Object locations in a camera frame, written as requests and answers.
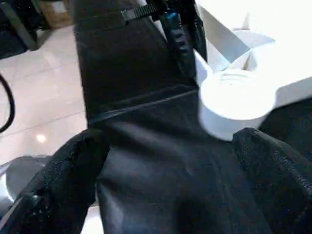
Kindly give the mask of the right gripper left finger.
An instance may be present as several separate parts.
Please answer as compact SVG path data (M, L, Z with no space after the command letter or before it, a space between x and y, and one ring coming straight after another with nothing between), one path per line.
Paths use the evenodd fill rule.
M96 180L109 153L101 130L87 129L61 146L19 197L41 200L17 225L16 234L79 234L95 201Z

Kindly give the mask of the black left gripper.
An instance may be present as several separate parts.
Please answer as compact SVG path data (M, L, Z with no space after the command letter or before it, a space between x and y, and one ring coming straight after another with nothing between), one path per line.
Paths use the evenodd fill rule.
M196 15L194 0L147 0L160 8L160 13L152 14L152 21L160 20L163 13L178 13L183 25L193 27L192 37L194 48L207 61L207 47L203 22ZM167 25L165 35L169 50L178 65L181 74L188 78L195 77L195 56L188 31L181 25Z

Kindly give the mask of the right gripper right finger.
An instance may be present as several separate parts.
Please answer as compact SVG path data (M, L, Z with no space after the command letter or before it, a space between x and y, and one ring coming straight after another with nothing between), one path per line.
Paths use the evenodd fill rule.
M256 203L275 234L312 232L312 164L289 144L254 128L232 144Z

